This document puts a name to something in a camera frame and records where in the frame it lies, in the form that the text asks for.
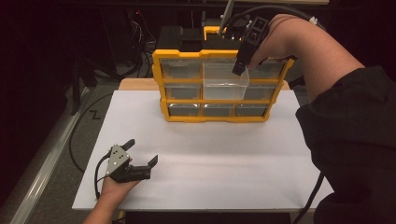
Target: plastic drawer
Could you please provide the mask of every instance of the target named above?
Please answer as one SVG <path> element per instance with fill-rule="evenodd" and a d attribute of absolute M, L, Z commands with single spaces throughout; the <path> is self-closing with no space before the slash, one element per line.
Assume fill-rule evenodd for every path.
<path fill-rule="evenodd" d="M 276 84 L 250 84 L 245 91 L 244 100 L 271 100 Z"/>
<path fill-rule="evenodd" d="M 241 76 L 232 73 L 234 63 L 204 61 L 203 97 L 207 100 L 242 100 L 248 86 L 248 70 Z"/>
<path fill-rule="evenodd" d="M 267 60 L 257 67 L 250 69 L 249 76 L 255 78 L 279 78 L 285 63 L 276 60 Z"/>
<path fill-rule="evenodd" d="M 262 117 L 268 105 L 236 105 L 234 115 L 236 117 Z"/>
<path fill-rule="evenodd" d="M 161 59 L 165 78 L 200 78 L 201 59 Z"/>
<path fill-rule="evenodd" d="M 199 104 L 168 104 L 169 116 L 190 116 L 199 115 Z"/>
<path fill-rule="evenodd" d="M 235 64 L 235 58 L 206 58 L 204 59 L 204 63 L 228 63 Z"/>
<path fill-rule="evenodd" d="M 203 105 L 205 117 L 230 117 L 233 115 L 234 105 Z"/>
<path fill-rule="evenodd" d="M 201 92 L 200 84 L 164 84 L 166 98 L 168 99 L 199 99 Z"/>

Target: floor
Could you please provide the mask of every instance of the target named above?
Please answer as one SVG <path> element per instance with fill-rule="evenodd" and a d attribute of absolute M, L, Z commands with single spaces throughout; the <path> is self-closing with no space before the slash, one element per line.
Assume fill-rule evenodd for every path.
<path fill-rule="evenodd" d="M 291 81 L 301 75 L 301 67 L 297 63 L 289 70 L 286 80 Z M 98 78 L 96 88 L 81 89 L 84 94 L 78 119 L 70 116 L 72 106 L 69 101 L 47 140 L 32 158 L 17 187 L 1 208 L 0 223 L 82 223 L 89 212 L 71 209 L 83 176 L 80 170 L 83 171 L 88 163 L 108 109 L 111 93 L 118 86 L 117 81 Z M 294 91 L 300 105 L 308 103 L 304 86 L 297 86 Z M 59 154 L 57 160 L 50 167 L 44 167 L 55 152 Z M 48 173 L 47 181 L 42 182 L 38 193 L 34 195 L 35 199 L 32 200 L 30 195 L 31 200 L 26 202 L 29 190 L 43 171 Z M 27 203 L 30 209 L 23 209 L 22 205 Z M 290 219 L 294 220 L 297 215 L 290 214 Z M 313 223 L 312 216 L 312 213 L 308 213 L 300 223 Z"/>

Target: equipment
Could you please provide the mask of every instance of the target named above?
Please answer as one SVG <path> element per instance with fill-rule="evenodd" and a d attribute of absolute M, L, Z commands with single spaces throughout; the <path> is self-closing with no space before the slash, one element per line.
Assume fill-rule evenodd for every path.
<path fill-rule="evenodd" d="M 94 178 L 95 193 L 97 199 L 99 199 L 100 197 L 100 193 L 97 188 L 98 170 L 101 163 L 106 159 L 109 159 L 109 161 L 105 177 L 110 176 L 117 183 L 127 183 L 136 180 L 150 179 L 151 169 L 157 164 L 158 155 L 155 156 L 151 161 L 149 161 L 147 166 L 132 166 L 131 164 L 129 164 L 131 157 L 128 153 L 126 153 L 126 150 L 128 150 L 133 145 L 134 139 L 129 140 L 125 145 L 121 147 L 119 145 L 115 145 L 99 161 L 98 165 L 96 166 Z"/>
<path fill-rule="evenodd" d="M 246 65 L 250 63 L 254 52 L 256 52 L 256 49 L 268 35 L 269 20 L 261 17 L 256 17 L 254 21 L 250 19 L 250 14 L 254 12 L 257 13 L 257 11 L 264 9 L 272 9 L 277 13 L 287 13 L 300 17 L 304 20 L 311 21 L 321 29 L 325 30 L 325 28 L 318 22 L 318 19 L 292 7 L 266 5 L 254 7 L 231 17 L 233 11 L 233 0 L 229 0 L 221 19 L 218 34 L 223 35 L 224 38 L 232 40 L 241 39 L 242 41 L 242 44 L 236 55 L 235 66 L 233 67 L 233 73 L 238 76 L 241 76 L 241 74 L 245 71 Z"/>

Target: black cord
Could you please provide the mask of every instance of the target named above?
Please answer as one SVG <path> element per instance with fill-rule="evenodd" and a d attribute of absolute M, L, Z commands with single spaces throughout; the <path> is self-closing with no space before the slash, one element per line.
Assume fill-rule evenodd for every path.
<path fill-rule="evenodd" d="M 70 138 L 69 138 L 69 154 L 70 154 L 70 158 L 72 159 L 72 162 L 75 164 L 75 166 L 76 166 L 82 173 L 84 173 L 85 171 L 77 164 L 77 162 L 76 162 L 76 160 L 75 160 L 75 158 L 74 158 L 74 156 L 73 156 L 72 140 L 73 140 L 74 133 L 76 132 L 76 129 L 77 129 L 79 123 L 81 122 L 82 118 L 83 118 L 84 115 L 90 110 L 90 108 L 93 107 L 93 106 L 94 106 L 96 103 L 98 103 L 99 101 L 105 99 L 107 96 L 111 96 L 112 94 L 113 94 L 113 93 L 104 95 L 104 96 L 102 96 L 101 98 L 95 100 L 92 104 L 90 104 L 90 105 L 88 106 L 88 108 L 85 109 L 84 112 L 81 114 L 81 116 L 78 118 L 78 120 L 77 120 L 77 122 L 76 122 L 76 124 L 75 124 L 75 126 L 74 126 L 74 128 L 73 128 L 73 130 L 72 130 L 72 132 L 70 133 Z"/>
<path fill-rule="evenodd" d="M 143 53 L 146 55 L 145 63 L 148 66 L 148 70 L 146 71 L 145 77 L 149 77 L 149 68 L 150 68 L 149 56 L 148 56 L 148 53 L 146 51 L 143 51 Z"/>
<path fill-rule="evenodd" d="M 139 70 L 137 70 L 137 73 L 136 73 L 137 78 L 139 78 L 139 74 L 140 74 L 140 68 L 139 68 Z"/>
<path fill-rule="evenodd" d="M 106 176 L 103 176 L 102 178 L 98 179 L 98 180 L 96 181 L 96 183 L 99 183 L 99 181 L 101 181 L 101 180 L 103 180 L 103 179 L 105 179 L 105 178 L 106 178 Z"/>
<path fill-rule="evenodd" d="M 109 75 L 113 78 L 115 78 L 118 81 L 122 81 L 124 78 L 126 78 L 127 76 L 135 73 L 138 69 L 140 69 L 140 67 L 143 64 L 143 60 L 141 57 L 137 57 L 137 62 L 134 64 L 134 67 L 132 69 L 130 69 L 129 71 L 123 73 L 123 74 L 118 74 L 117 72 L 108 70 L 107 68 L 103 67 L 102 65 L 90 60 L 90 59 L 84 59 L 84 62 L 91 66 L 93 69 L 98 69 L 101 70 L 102 72 L 104 72 L 106 75 Z"/>
<path fill-rule="evenodd" d="M 309 21 L 309 20 L 312 18 L 312 16 L 310 16 L 310 15 L 308 15 L 308 14 L 306 14 L 306 13 L 300 11 L 299 9 L 293 8 L 293 7 L 266 5 L 266 6 L 254 7 L 254 8 L 248 9 L 248 10 L 246 10 L 246 11 L 240 13 L 240 14 L 236 14 L 235 16 L 233 16 L 233 17 L 229 20 L 229 22 L 228 22 L 228 24 L 226 25 L 226 27 L 231 27 L 231 26 L 233 26 L 233 24 L 234 24 L 236 21 L 238 21 L 239 19 L 241 19 L 241 18 L 243 18 L 244 16 L 248 15 L 249 13 L 256 12 L 256 11 L 263 10 L 263 9 L 275 9 L 275 10 L 279 11 L 279 13 L 290 14 L 290 15 L 293 15 L 293 16 L 300 17 L 300 18 L 302 18 L 302 19 L 304 19 L 304 20 L 307 20 L 307 21 Z M 317 26 L 320 27 L 320 28 L 323 29 L 323 30 L 326 30 L 326 29 L 324 28 L 324 26 L 323 26 L 320 22 L 318 22 L 318 21 L 317 21 Z"/>
<path fill-rule="evenodd" d="M 99 171 L 99 167 L 102 164 L 102 162 L 108 158 L 110 158 L 110 153 L 111 151 L 109 151 L 104 157 L 102 157 L 102 159 L 99 160 L 98 164 L 96 165 L 96 169 L 95 169 L 95 177 L 94 177 L 94 186 L 95 186 L 95 195 L 96 195 L 96 199 L 99 199 L 100 197 L 100 192 L 98 189 L 98 171 Z"/>
<path fill-rule="evenodd" d="M 293 224 L 297 224 L 300 222 L 300 220 L 303 218 L 303 216 L 306 214 L 306 212 L 308 211 L 308 209 L 311 207 L 312 202 L 314 201 L 315 196 L 317 195 L 321 183 L 323 182 L 324 179 L 324 174 L 320 173 L 318 180 L 317 180 L 317 184 L 315 185 L 314 189 L 311 192 L 311 195 L 308 198 L 308 202 L 306 202 L 306 205 L 304 207 L 304 209 L 300 212 L 300 214 L 297 216 L 296 219 L 294 219 Z"/>

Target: hand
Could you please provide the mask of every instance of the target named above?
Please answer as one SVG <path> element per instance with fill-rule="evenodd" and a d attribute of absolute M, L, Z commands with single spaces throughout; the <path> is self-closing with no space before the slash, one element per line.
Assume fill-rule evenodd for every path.
<path fill-rule="evenodd" d="M 286 33 L 289 31 L 279 27 L 285 21 L 290 20 L 301 21 L 302 19 L 291 15 L 279 14 L 269 22 L 268 36 L 262 41 L 258 50 L 251 58 L 250 64 L 247 66 L 248 69 L 254 68 L 262 60 L 266 60 L 269 57 L 285 59 L 293 54 L 292 47 L 288 44 L 289 35 Z"/>
<path fill-rule="evenodd" d="M 279 14 L 269 26 L 268 36 L 247 68 L 253 68 L 269 57 L 281 59 L 293 55 L 302 65 L 311 100 L 330 89 L 341 77 L 364 67 L 334 38 L 309 21 Z"/>
<path fill-rule="evenodd" d="M 119 207 L 120 203 L 128 195 L 140 181 L 132 181 L 128 183 L 117 183 L 111 177 L 105 177 L 102 193 L 96 206 L 85 219 L 85 224 L 107 224 L 111 223 L 114 211 Z"/>
<path fill-rule="evenodd" d="M 113 204 L 117 208 L 125 199 L 128 192 L 138 183 L 140 183 L 140 181 L 117 183 L 111 177 L 105 177 L 99 201 L 106 200 L 107 203 Z"/>

